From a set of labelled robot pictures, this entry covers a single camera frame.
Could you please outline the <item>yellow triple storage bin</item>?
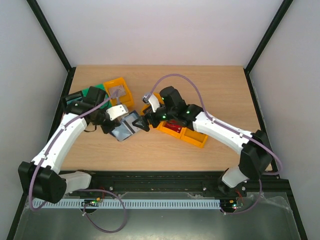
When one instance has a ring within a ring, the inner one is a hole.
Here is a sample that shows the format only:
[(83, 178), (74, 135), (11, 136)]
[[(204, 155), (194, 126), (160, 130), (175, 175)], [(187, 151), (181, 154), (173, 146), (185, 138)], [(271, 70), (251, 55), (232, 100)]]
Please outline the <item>yellow triple storage bin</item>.
[[(153, 128), (152, 126), (149, 126), (149, 128), (156, 129), (198, 148), (203, 148), (208, 136), (204, 133), (197, 132), (193, 127), (196, 116), (202, 112), (203, 109), (196, 104), (187, 104), (181, 97), (179, 91), (172, 87), (167, 87), (160, 93), (155, 93), (154, 95), (160, 103), (160, 107), (156, 110), (156, 113), (163, 115), (164, 121), (162, 121), (157, 128)], [(144, 109), (148, 106), (150, 105), (145, 103), (140, 112), (140, 117), (144, 117)], [(168, 121), (175, 121), (181, 126), (181, 132), (178, 133), (165, 128), (164, 125)]]

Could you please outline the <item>white magnetic-stripe credit card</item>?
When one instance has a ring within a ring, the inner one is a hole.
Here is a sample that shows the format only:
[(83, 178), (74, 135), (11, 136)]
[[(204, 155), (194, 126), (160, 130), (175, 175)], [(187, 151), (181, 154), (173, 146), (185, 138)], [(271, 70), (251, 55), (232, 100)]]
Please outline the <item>white magnetic-stripe credit card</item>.
[(133, 125), (133, 122), (131, 120), (124, 120), (123, 121), (125, 127), (129, 130), (131, 135), (136, 134), (140, 129)]

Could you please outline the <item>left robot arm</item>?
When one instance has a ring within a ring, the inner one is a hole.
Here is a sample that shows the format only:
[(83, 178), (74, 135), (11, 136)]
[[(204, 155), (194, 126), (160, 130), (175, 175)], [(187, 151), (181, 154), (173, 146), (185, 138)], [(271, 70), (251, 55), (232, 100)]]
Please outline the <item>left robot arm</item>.
[(117, 98), (118, 90), (108, 95), (96, 86), (63, 96), (60, 100), (64, 115), (59, 127), (48, 140), (41, 152), (31, 162), (23, 161), (18, 175), (29, 203), (34, 198), (44, 203), (58, 203), (65, 194), (87, 189), (92, 176), (84, 171), (61, 174), (61, 166), (78, 136), (89, 123), (96, 126), (114, 127), (117, 115), (108, 113), (104, 107), (111, 99)]

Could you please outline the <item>blue leather card holder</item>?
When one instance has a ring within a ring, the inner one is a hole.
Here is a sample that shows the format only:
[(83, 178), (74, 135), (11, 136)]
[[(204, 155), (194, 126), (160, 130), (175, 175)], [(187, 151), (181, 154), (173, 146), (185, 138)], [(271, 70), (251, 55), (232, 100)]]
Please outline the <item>blue leather card holder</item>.
[(114, 138), (116, 138), (116, 140), (118, 142), (122, 142), (126, 139), (128, 139), (129, 137), (133, 136), (131, 135), (130, 131), (126, 128), (126, 126), (124, 125), (124, 121), (134, 121), (139, 117), (139, 114), (134, 110), (132, 112), (130, 112), (128, 115), (124, 116), (121, 120), (120, 123), (121, 125), (119, 127), (117, 127), (115, 130), (113, 130), (110, 135), (112, 135)]

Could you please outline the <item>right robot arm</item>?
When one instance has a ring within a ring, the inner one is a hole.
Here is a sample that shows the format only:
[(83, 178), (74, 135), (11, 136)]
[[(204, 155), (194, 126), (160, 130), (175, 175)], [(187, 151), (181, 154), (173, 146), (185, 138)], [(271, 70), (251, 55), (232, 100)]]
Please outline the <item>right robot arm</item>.
[(224, 196), (229, 196), (244, 181), (261, 178), (273, 158), (264, 132), (236, 128), (214, 118), (196, 104), (186, 104), (173, 86), (162, 89), (159, 95), (162, 103), (153, 94), (144, 96), (143, 101), (148, 107), (133, 121), (133, 126), (148, 132), (162, 122), (172, 122), (205, 134), (233, 149), (240, 156), (239, 164), (228, 168), (217, 181), (217, 189)]

